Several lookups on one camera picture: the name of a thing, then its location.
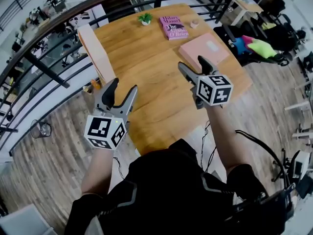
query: metal railing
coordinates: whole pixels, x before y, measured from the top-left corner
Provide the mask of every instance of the metal railing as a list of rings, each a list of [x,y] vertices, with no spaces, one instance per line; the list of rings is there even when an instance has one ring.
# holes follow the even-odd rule
[[[31,0],[14,0],[0,17],[0,34],[10,21],[21,11]]]
[[[65,22],[67,22],[69,19],[75,17],[76,15],[90,9],[93,8],[99,4],[101,4],[101,2],[103,2],[105,0],[87,0],[77,6],[75,6],[74,8],[66,11],[65,13],[61,14],[59,17],[55,18],[54,20],[52,20],[50,23],[48,23],[46,26],[44,26],[42,29],[40,29],[38,31],[38,33],[35,35],[35,37],[29,41],[24,47],[22,47],[17,53],[16,55],[11,59],[11,61],[9,62],[9,64],[7,65],[7,67],[4,69],[3,73],[0,75],[0,85],[2,86],[5,82],[6,77],[8,76],[9,72],[14,69],[14,67],[16,66],[16,64],[22,59],[25,58],[27,59],[31,65],[30,67],[28,67],[24,73],[22,73],[20,75],[20,77],[15,81],[15,83],[12,85],[12,87],[8,90],[7,94],[5,95],[5,97],[3,98],[2,102],[0,103],[0,108],[3,106],[4,102],[7,100],[7,98],[9,97],[10,94],[13,93],[13,91],[18,88],[19,83],[23,80],[23,78],[29,74],[29,72],[31,71],[31,69],[33,67],[37,67],[39,70],[41,70],[42,72],[37,75],[34,79],[31,80],[31,82],[24,87],[24,89],[22,89],[19,94],[17,95],[16,99],[12,102],[9,110],[6,112],[6,114],[2,117],[2,120],[0,120],[0,126],[4,127],[4,128],[10,128],[17,130],[18,126],[20,125],[20,123],[27,117],[27,115],[29,113],[31,113],[36,106],[38,106],[45,98],[47,98],[53,91],[55,91],[57,88],[59,88],[60,86],[63,86],[65,88],[69,87],[68,81],[73,78],[74,76],[78,75],[79,73],[81,73],[82,71],[84,71],[85,69],[87,69],[88,67],[90,67],[92,65],[92,63],[83,66],[82,68],[80,68],[78,71],[76,71],[74,74],[72,74],[70,77],[66,78],[66,79],[62,79],[60,77],[60,75],[62,73],[64,73],[65,71],[67,71],[68,69],[70,69],[71,67],[73,67],[75,64],[79,63],[80,61],[82,61],[83,59],[85,59],[87,57],[87,55],[82,55],[81,57],[77,58],[76,60],[74,60],[74,62],[68,64],[67,66],[65,66],[60,72],[54,72],[52,69],[59,65],[62,60],[66,57],[68,57],[69,55],[71,55],[73,52],[77,51],[82,44],[81,43],[76,43],[74,44],[68,51],[66,51],[62,56],[60,56],[59,58],[57,58],[56,60],[54,60],[53,62],[51,62],[49,65],[46,65],[43,63],[43,61],[45,60],[46,57],[48,57],[48,55],[50,53],[52,53],[56,48],[60,47],[60,45],[62,45],[63,43],[65,43],[66,41],[68,41],[69,39],[73,38],[76,34],[77,34],[77,30],[74,30],[73,32],[71,32],[70,34],[67,34],[66,37],[62,38],[60,41],[58,41],[55,45],[50,46],[48,48],[48,50],[46,50],[39,58],[36,58],[33,54],[32,54],[32,49],[47,35],[49,35],[51,32],[53,32],[55,30],[56,27],[60,26],[61,24],[64,24]],[[117,16],[117,15],[123,15],[123,13],[125,13],[125,11],[130,10],[130,9],[135,9],[138,7],[143,8],[143,6],[148,5],[148,4],[154,4],[154,7],[160,7],[161,6],[161,2],[162,1],[166,1],[166,0],[149,0],[149,1],[143,1],[140,3],[136,3],[136,4],[132,4],[132,5],[128,5],[128,6],[124,6],[122,8],[118,8],[102,17],[99,17],[97,19],[92,20],[91,22],[89,22],[90,25],[94,25],[97,24],[98,22],[107,19],[110,16]],[[221,19],[221,17],[223,16],[224,12],[226,11],[226,9],[228,8],[229,4],[230,4],[231,0],[216,0],[216,1],[212,1],[211,3],[203,3],[203,4],[193,4],[190,5],[190,7],[205,7],[205,8],[209,8],[210,6],[214,7],[213,9],[209,9],[207,12],[200,12],[198,13],[199,15],[212,15],[214,14],[214,17],[212,18],[208,18],[205,19],[205,21],[210,21],[210,20],[215,20],[215,21],[219,21]],[[14,116],[10,119],[9,123],[6,124],[5,126],[3,125],[4,119],[7,117],[7,115],[12,111],[13,107],[16,105],[16,103],[19,101],[19,99],[21,99],[23,97],[23,95],[27,92],[28,89],[30,89],[38,80],[39,78],[41,78],[43,75],[48,76],[49,79],[46,81],[46,83],[42,84],[35,92],[32,96],[29,97],[29,99],[22,105],[20,106],[20,108],[17,110],[17,112],[14,114]],[[56,81],[59,85],[57,85],[53,90],[49,91],[47,94],[45,94],[43,97],[40,98],[39,101],[37,101],[26,113],[24,113],[21,116],[21,113],[23,111],[23,109],[25,108],[25,106],[40,92],[42,91],[43,88],[45,88],[51,81]],[[14,122],[14,120],[19,117],[19,121],[17,123],[15,123],[14,125],[12,124]],[[4,144],[8,141],[8,139],[10,138],[12,132],[10,132],[10,130],[4,130],[2,131],[2,133],[0,133],[0,141],[1,141],[1,145],[0,145],[0,150],[3,148]]]

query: black sleeve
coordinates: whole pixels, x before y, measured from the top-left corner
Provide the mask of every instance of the black sleeve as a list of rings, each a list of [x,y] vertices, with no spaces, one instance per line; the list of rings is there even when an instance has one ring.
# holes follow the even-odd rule
[[[229,190],[234,191],[243,199],[253,199],[264,192],[268,195],[264,186],[256,178],[252,167],[248,164],[241,164],[230,172],[227,177],[227,186]]]
[[[65,235],[85,234],[90,221],[99,213],[103,199],[96,194],[83,195],[75,200],[65,227]]]

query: black shirt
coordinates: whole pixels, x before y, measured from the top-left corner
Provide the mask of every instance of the black shirt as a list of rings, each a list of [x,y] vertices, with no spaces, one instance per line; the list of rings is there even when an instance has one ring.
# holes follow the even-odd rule
[[[151,152],[131,163],[108,195],[74,201],[65,234],[84,234],[96,215],[104,234],[221,230],[234,192],[243,199],[265,192],[250,165],[234,168],[225,184],[184,151]]]

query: wooden floor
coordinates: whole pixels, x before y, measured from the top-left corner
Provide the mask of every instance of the wooden floor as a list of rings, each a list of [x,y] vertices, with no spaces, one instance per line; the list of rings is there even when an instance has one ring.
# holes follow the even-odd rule
[[[303,100],[296,84],[304,82],[296,62],[287,67],[270,64],[251,64],[245,67],[253,85],[241,98],[225,107],[230,122],[258,137],[281,157],[281,148],[291,157],[298,149],[308,150],[302,141],[291,139],[298,124],[308,116],[298,110],[284,111],[284,107]],[[49,138],[33,139],[30,134],[13,151],[14,162],[0,176],[0,194],[10,212],[34,203],[44,219],[58,234],[62,234],[72,202],[80,197],[80,183],[91,159],[92,149],[83,137],[87,115],[92,111],[93,99],[80,93],[50,114],[46,121],[52,125]],[[197,127],[185,139],[200,157],[203,126]],[[251,165],[270,194],[281,188],[270,179],[276,173],[272,158],[262,148],[243,138],[251,151]],[[206,138],[203,166],[215,144],[211,131]],[[128,165],[137,158],[129,137],[115,153],[124,175]],[[117,162],[113,162],[112,187],[120,180]],[[216,170],[224,180],[219,158],[209,171]]]

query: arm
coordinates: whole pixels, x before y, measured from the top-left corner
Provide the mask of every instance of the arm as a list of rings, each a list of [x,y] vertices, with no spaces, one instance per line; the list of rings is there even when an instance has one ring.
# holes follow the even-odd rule
[[[233,168],[247,164],[248,152],[242,146],[240,137],[229,125],[229,120],[220,106],[206,106],[214,141],[227,175]]]
[[[112,164],[113,151],[96,149],[82,181],[82,194],[108,194],[111,183]]]

